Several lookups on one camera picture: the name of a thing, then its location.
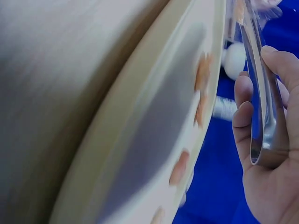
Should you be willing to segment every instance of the silver tongs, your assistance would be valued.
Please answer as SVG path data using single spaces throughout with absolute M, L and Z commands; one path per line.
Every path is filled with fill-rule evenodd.
M 251 162 L 253 165 L 273 169 L 284 162 L 289 153 L 284 106 L 277 77 L 261 57 L 261 49 L 265 45 L 264 39 L 258 16 L 251 16 L 256 11 L 252 7 L 251 0 L 240 0 L 239 3 L 243 4 L 244 13 L 237 21 L 245 45 L 249 77 L 254 87 Z

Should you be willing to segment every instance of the blue surface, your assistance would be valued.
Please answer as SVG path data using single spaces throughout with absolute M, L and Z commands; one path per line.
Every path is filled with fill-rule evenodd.
M 299 57 L 299 1 L 283 0 L 284 15 L 268 22 L 263 34 L 268 45 Z M 234 82 L 221 70 L 218 96 L 234 98 Z M 231 122 L 211 119 L 187 192 L 186 204 L 173 224 L 256 224 L 244 196 Z

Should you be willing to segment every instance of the ceramic plate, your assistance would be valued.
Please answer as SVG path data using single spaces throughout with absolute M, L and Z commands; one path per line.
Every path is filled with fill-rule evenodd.
M 212 116 L 226 1 L 172 0 L 153 23 L 98 110 L 50 223 L 170 224 Z M 202 126 L 194 124 L 199 57 L 214 56 Z M 180 155 L 181 181 L 170 186 Z

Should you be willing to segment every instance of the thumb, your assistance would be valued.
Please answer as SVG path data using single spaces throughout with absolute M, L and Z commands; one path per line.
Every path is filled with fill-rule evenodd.
M 269 69 L 279 75 L 289 92 L 299 86 L 299 59 L 294 54 L 264 46 L 261 55 Z

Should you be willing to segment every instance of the human hand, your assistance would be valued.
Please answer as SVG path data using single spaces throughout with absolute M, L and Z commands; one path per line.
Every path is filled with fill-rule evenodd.
M 253 85 L 246 72 L 235 83 L 238 110 L 232 120 L 235 142 L 243 167 L 247 204 L 262 224 L 299 223 L 299 59 L 288 52 L 266 46 L 262 57 L 278 74 L 280 93 L 286 111 L 290 140 L 289 157 L 275 170 L 253 166 L 250 161 L 250 134 Z

